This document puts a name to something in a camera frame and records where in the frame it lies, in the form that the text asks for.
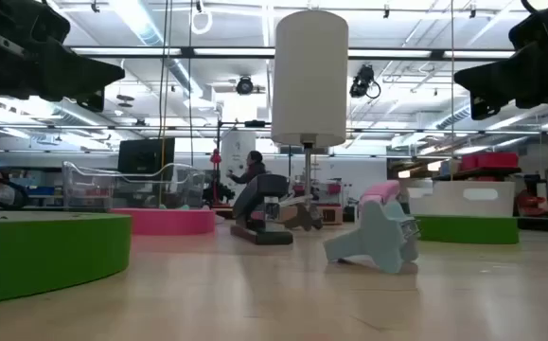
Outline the black monitor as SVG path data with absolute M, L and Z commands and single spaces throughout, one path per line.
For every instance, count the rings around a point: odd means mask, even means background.
M 126 174 L 156 173 L 174 162 L 175 139 L 124 140 L 119 144 L 117 170 Z

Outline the pink tape roll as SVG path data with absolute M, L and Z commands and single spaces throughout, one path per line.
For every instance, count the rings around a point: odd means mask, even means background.
M 216 226 L 216 214 L 209 209 L 113 208 L 111 213 L 129 215 L 133 235 L 201 235 Z

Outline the white shade wooden base lamp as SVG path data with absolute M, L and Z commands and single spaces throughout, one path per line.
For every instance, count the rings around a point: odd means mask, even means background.
M 304 150 L 305 198 L 311 204 L 311 155 L 346 138 L 348 24 L 323 10 L 282 18 L 275 30 L 272 141 Z

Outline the person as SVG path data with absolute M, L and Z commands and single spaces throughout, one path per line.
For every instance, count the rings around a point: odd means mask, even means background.
M 6 172 L 0 171 L 0 179 L 8 181 L 9 175 Z M 15 202 L 15 189 L 0 183 L 0 202 L 12 205 Z
M 245 185 L 250 183 L 255 177 L 266 172 L 262 154 L 259 151 L 250 151 L 246 158 L 246 171 L 241 176 L 237 176 L 229 171 L 227 177 L 236 184 Z

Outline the dark grey staple remover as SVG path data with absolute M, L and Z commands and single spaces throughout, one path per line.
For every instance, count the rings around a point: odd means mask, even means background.
M 295 216 L 284 222 L 287 229 L 302 227 L 305 231 L 310 231 L 313 228 L 316 230 L 323 228 L 322 215 L 316 205 L 296 204 L 294 207 L 296 208 Z

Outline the clear plastic bin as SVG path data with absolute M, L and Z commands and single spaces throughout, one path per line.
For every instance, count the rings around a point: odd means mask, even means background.
M 203 206 L 205 173 L 189 165 L 170 163 L 156 173 L 126 174 L 115 170 L 62 167 L 63 205 L 66 207 L 167 208 Z

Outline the red plastic storage bin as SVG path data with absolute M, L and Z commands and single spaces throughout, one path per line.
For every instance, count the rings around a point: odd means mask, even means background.
M 519 157 L 516 153 L 489 152 L 464 155 L 460 170 L 469 171 L 481 168 L 517 168 Z

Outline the red stand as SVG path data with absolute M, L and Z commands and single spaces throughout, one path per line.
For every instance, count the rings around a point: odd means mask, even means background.
M 212 206 L 218 206 L 220 204 L 218 187 L 220 181 L 220 162 L 221 154 L 218 148 L 214 149 L 210 156 L 210 162 L 212 163 L 212 180 L 211 180 L 211 189 L 212 189 Z

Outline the white plastic bin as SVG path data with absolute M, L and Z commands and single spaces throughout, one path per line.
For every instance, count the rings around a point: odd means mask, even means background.
M 413 215 L 506 218 L 513 215 L 513 182 L 435 181 L 407 188 Z

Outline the pink stapler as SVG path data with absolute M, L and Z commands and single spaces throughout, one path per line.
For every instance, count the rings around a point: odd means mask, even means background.
M 388 180 L 377 183 L 369 187 L 360 197 L 359 209 L 369 201 L 377 201 L 386 205 L 390 201 L 396 201 L 400 193 L 400 183 L 398 180 Z

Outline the overhead frame light bar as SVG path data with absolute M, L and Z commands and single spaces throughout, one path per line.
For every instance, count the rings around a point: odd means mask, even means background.
M 163 54 L 159 46 L 71 46 L 71 49 L 86 57 L 148 59 Z M 182 59 L 263 59 L 274 57 L 274 47 L 167 47 L 169 56 Z M 427 49 L 427 48 L 349 48 L 350 60 L 399 60 L 399 61 L 456 61 L 494 62 L 504 60 L 514 54 L 507 49 Z

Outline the green tape roll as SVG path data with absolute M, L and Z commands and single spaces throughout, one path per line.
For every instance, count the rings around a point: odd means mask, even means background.
M 119 273 L 131 240 L 127 215 L 0 211 L 0 301 Z
M 518 221 L 512 217 L 417 215 L 420 239 L 427 242 L 517 244 Z

